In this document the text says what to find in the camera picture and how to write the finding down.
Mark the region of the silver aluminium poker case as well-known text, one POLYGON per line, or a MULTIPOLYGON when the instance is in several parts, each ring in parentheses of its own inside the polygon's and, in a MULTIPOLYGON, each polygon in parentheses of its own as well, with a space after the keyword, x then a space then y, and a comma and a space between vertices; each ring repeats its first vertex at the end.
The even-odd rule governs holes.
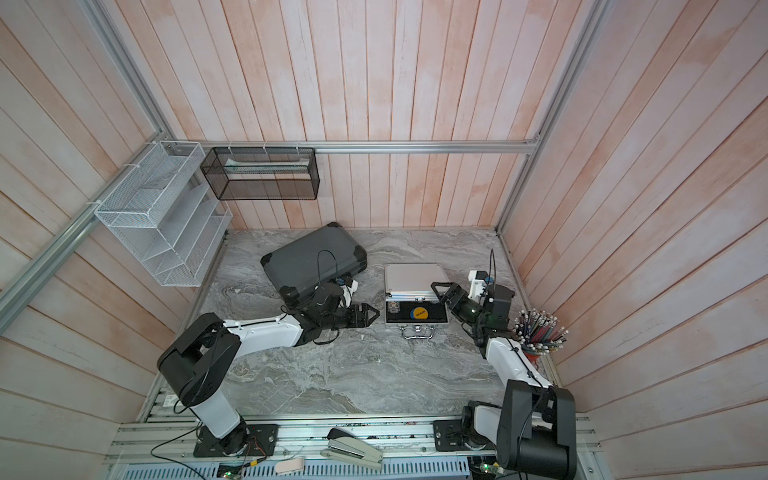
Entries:
POLYGON ((428 263, 387 264, 385 281, 385 322, 396 326, 403 339, 408 341, 431 340, 435 329, 449 321, 446 308, 431 289, 432 282, 447 282, 442 266, 428 263), (388 312, 388 303, 397 302, 398 314, 388 312), (429 311, 426 320, 414 320, 410 312, 416 307, 429 311))

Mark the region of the dark grey poker case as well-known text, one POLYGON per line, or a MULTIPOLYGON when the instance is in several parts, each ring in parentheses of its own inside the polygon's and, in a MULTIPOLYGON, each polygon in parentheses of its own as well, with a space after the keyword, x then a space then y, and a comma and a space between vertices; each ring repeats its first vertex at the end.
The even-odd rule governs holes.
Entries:
POLYGON ((295 308, 319 283, 364 271, 368 255, 341 224, 331 222, 264 255, 260 263, 285 304, 295 308))

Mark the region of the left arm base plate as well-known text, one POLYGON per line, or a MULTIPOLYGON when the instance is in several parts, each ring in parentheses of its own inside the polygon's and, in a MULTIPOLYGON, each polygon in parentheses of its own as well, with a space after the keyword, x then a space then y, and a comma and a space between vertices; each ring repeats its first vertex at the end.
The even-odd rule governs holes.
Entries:
POLYGON ((206 426, 202 426, 197 434, 193 456, 195 458, 244 455, 269 457, 274 454, 278 431, 277 424, 242 422, 232 432, 219 439, 206 426))

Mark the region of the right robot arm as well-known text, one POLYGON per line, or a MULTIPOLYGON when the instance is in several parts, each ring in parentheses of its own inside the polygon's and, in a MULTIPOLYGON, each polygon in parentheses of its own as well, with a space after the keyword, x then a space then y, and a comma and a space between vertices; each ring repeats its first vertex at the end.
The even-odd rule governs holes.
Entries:
POLYGON ((544 378, 509 329, 509 318, 495 303, 478 303, 460 285, 434 282, 438 301, 463 325, 504 386, 501 405, 471 401, 460 420, 433 423, 435 448, 493 447, 502 468, 550 479, 576 477, 575 399, 544 378))

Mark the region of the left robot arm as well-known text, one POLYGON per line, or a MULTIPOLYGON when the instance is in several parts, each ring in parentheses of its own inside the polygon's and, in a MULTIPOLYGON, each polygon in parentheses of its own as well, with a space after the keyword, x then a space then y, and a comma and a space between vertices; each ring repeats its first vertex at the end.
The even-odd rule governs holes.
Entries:
POLYGON ((356 283, 322 283, 304 304, 268 318, 238 321, 202 314, 161 354, 157 368, 205 431, 219 441, 228 439, 246 427, 222 390, 233 363, 260 351, 315 343, 325 331, 371 326, 380 311, 353 302, 356 288, 356 283))

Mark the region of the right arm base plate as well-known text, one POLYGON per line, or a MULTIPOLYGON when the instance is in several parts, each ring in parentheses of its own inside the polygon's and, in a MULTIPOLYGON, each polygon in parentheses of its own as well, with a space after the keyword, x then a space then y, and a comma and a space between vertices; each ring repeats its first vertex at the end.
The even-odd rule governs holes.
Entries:
POLYGON ((432 427, 438 452, 494 449, 492 441, 477 433, 469 421, 436 420, 432 427))

